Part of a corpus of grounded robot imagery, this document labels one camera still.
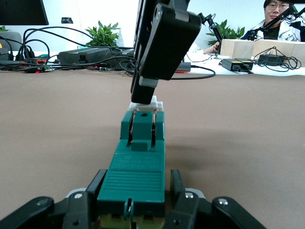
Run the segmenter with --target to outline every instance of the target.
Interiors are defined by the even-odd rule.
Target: hand
[[[219,47],[219,42],[216,42],[214,45],[213,45],[213,52],[214,53],[219,53],[219,51],[217,50]]]

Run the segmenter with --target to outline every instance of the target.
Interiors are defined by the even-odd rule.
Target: potted plant
[[[216,26],[223,39],[240,39],[244,35],[244,27],[238,27],[235,31],[234,29],[231,29],[230,26],[227,26],[227,20],[221,22],[221,24],[216,23]],[[215,36],[214,33],[207,33],[207,35]],[[208,45],[212,46],[216,42],[217,40],[209,41]]]
[[[92,27],[86,29],[86,31],[94,38],[94,40],[86,43],[90,46],[117,46],[117,39],[119,38],[118,33],[113,32],[113,30],[118,30],[118,23],[111,26],[111,23],[106,26],[100,21],[98,22],[98,27]]]

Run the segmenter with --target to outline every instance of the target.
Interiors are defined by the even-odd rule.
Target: power adapter
[[[235,58],[236,60],[243,62],[243,70],[246,71],[251,71],[253,68],[253,61],[249,60],[249,59],[245,59],[245,58]]]
[[[222,67],[229,71],[237,72],[243,70],[244,63],[236,59],[223,59]]]
[[[257,63],[268,66],[278,66],[283,64],[282,58],[283,56],[273,54],[260,55]]]

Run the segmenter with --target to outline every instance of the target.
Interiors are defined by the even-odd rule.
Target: white desk
[[[218,55],[217,59],[215,59],[216,56],[215,55],[211,56],[211,55],[212,54],[203,54],[202,51],[188,52],[184,58],[184,61],[191,62],[192,64],[198,65],[200,67],[213,69],[218,75],[248,74],[248,73],[231,72],[225,69],[224,67],[222,67],[221,65],[219,65],[221,59],[227,59],[229,58],[228,56]],[[287,72],[284,72],[285,69],[279,66],[277,67],[270,66],[270,68],[282,72],[273,71],[264,66],[258,66],[258,65],[254,65],[251,71],[255,74],[273,75],[273,76],[305,75],[305,67],[295,70],[289,70]],[[191,73],[210,74],[211,72],[200,68],[192,68]]]

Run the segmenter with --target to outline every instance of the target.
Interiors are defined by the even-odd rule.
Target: brown table surface
[[[131,77],[0,72],[0,219],[37,196],[62,200],[107,169]],[[208,201],[237,200],[267,228],[305,225],[305,76],[159,81],[171,169]]]

